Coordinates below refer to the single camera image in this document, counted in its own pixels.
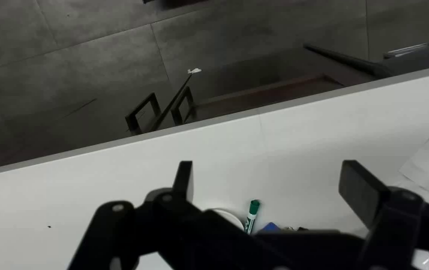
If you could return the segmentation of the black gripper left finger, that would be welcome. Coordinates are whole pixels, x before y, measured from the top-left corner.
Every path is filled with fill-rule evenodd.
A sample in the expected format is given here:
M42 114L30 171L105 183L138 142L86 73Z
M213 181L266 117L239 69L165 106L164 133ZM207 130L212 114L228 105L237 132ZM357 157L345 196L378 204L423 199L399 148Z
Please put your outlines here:
M192 166L192 160L182 160L179 163L173 184L173 190L185 199L189 199L192 196Z

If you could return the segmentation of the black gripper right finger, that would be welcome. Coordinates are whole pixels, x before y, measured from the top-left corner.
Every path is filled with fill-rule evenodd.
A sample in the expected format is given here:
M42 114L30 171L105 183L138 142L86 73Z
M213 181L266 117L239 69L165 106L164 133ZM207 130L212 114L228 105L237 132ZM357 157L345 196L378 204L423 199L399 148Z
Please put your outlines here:
M339 195L356 216L371 228L389 196L389 187L360 162L344 160L339 177Z

